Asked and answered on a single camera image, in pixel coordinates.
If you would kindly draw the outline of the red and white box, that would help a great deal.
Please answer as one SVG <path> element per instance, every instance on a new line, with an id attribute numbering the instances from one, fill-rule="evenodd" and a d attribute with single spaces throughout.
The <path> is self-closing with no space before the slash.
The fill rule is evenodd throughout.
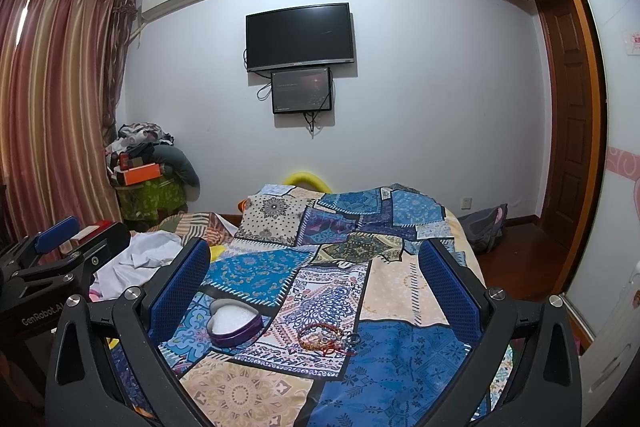
<path id="1" fill-rule="evenodd" d="M 67 256 L 73 249 L 84 245 L 90 239 L 93 239 L 94 236 L 99 235 L 101 232 L 106 230 L 111 225 L 114 225 L 114 221 L 111 220 L 100 220 L 93 225 L 87 225 L 85 228 L 80 229 L 76 234 L 74 234 L 70 239 L 67 239 L 60 247 L 58 247 L 58 252 L 63 256 Z"/>

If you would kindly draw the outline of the white crumpled cloth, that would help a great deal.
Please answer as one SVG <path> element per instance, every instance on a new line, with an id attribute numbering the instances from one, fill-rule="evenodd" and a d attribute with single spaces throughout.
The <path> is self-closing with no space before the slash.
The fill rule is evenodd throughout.
<path id="1" fill-rule="evenodd" d="M 142 287 L 165 265 L 170 265 L 182 249 L 180 237 L 156 231 L 131 236 L 129 246 L 96 271 L 90 286 L 93 300 L 113 300 L 128 287 Z"/>

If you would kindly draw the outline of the dark bag on floor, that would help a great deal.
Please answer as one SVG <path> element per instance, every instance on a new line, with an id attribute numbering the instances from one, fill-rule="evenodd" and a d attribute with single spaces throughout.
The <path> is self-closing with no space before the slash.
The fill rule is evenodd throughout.
<path id="1" fill-rule="evenodd" d="M 459 218 L 462 230 L 477 256 L 489 253 L 503 236 L 508 205 L 487 208 Z"/>

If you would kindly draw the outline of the orange box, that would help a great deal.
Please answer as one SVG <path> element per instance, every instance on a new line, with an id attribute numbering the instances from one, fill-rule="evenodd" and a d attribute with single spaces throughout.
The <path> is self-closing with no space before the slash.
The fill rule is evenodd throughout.
<path id="1" fill-rule="evenodd" d="M 160 172 L 160 165 L 146 164 L 140 167 L 130 168 L 119 173 L 118 179 L 119 183 L 123 186 L 129 186 L 154 180 L 161 176 L 162 173 Z"/>

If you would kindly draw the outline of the pile of clothes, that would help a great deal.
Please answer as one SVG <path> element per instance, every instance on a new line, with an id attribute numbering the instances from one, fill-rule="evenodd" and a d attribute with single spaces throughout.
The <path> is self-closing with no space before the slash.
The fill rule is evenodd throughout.
<path id="1" fill-rule="evenodd" d="M 114 167 L 121 153 L 143 143 L 172 145 L 174 142 L 175 138 L 154 122 L 123 124 L 117 131 L 116 140 L 105 147 L 105 162 L 107 167 Z"/>

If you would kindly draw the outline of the dark green pillow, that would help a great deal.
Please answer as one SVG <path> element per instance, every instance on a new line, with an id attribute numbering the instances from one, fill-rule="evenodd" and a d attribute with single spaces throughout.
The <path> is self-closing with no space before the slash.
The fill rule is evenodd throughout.
<path id="1" fill-rule="evenodd" d="M 186 190 L 186 200 L 195 202 L 201 194 L 201 181 L 191 161 L 180 148 L 167 144 L 156 144 L 153 148 L 152 159 L 157 164 L 169 167 Z"/>

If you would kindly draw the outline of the patchwork blue bedspread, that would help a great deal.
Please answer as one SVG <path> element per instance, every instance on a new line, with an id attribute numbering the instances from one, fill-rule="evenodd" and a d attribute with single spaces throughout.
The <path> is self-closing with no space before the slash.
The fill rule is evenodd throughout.
<path id="1" fill-rule="evenodd" d="M 415 426 L 471 347 L 419 268 L 437 239 L 478 269 L 459 219 L 392 184 L 350 193 L 267 185 L 247 197 L 160 354 L 216 426 Z M 216 347 L 216 299 L 256 309 L 264 327 Z"/>

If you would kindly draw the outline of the striped red curtain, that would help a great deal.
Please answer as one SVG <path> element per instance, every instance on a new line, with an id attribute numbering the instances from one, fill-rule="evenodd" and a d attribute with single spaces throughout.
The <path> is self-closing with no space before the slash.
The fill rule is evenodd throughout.
<path id="1" fill-rule="evenodd" d="M 1 0 L 1 180 L 18 234 L 117 221 L 116 138 L 134 0 Z"/>

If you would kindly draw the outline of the yellow round object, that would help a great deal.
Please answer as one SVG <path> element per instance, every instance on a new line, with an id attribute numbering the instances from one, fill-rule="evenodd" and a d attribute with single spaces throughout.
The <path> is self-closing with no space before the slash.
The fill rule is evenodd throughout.
<path id="1" fill-rule="evenodd" d="M 295 185 L 295 186 L 304 186 L 308 187 L 309 190 L 321 192 L 321 193 L 331 193 L 332 190 L 329 188 L 329 185 L 326 182 L 322 181 L 318 176 L 306 171 L 299 171 L 290 174 L 284 181 L 285 185 Z"/>

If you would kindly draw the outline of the brown wooden door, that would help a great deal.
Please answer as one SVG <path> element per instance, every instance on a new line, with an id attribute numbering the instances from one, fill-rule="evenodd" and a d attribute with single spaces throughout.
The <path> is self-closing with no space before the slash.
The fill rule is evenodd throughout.
<path id="1" fill-rule="evenodd" d="M 591 86 L 573 0 L 538 3 L 551 79 L 551 155 L 542 229 L 570 249 L 584 208 L 591 153 Z"/>

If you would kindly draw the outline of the white wall socket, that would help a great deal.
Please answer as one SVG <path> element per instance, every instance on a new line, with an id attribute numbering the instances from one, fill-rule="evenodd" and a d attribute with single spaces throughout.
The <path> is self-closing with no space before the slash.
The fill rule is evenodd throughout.
<path id="1" fill-rule="evenodd" d="M 462 210 L 471 209 L 472 208 L 472 202 L 473 202 L 472 197 L 462 197 L 461 205 L 460 205 L 461 209 Z"/>

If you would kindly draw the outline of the small black wall monitor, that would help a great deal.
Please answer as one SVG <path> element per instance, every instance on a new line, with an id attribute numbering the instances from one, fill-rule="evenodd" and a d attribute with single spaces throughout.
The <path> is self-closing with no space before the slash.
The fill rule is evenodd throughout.
<path id="1" fill-rule="evenodd" d="M 329 67 L 285 69 L 271 74 L 273 114 L 329 112 L 332 101 Z"/>

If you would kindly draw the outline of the black wall television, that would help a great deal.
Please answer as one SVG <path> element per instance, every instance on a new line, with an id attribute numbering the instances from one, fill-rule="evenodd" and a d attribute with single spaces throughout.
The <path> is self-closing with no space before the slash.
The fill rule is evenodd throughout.
<path id="1" fill-rule="evenodd" d="M 249 72 L 355 61 L 348 3 L 273 10 L 245 17 L 245 63 Z"/>

